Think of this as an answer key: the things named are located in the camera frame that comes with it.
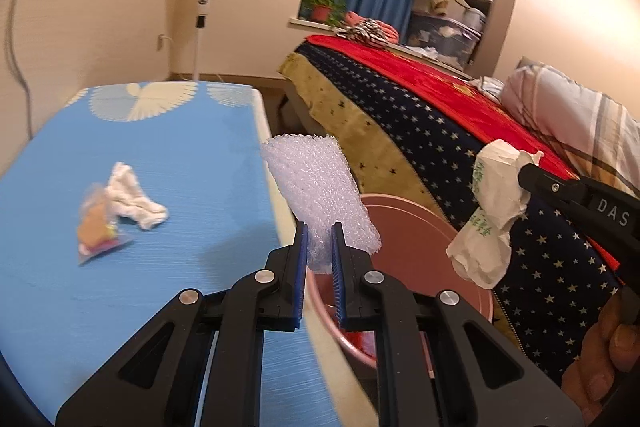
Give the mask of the right human hand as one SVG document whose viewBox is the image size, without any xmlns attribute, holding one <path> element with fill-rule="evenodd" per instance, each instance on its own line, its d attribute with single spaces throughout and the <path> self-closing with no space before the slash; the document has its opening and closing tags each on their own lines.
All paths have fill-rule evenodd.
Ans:
<svg viewBox="0 0 640 427">
<path fill-rule="evenodd" d="M 602 308 L 582 342 L 582 352 L 562 377 L 563 392 L 589 426 L 601 413 L 616 373 L 628 373 L 639 358 L 639 327 L 620 319 L 622 298 L 615 294 Z"/>
</svg>

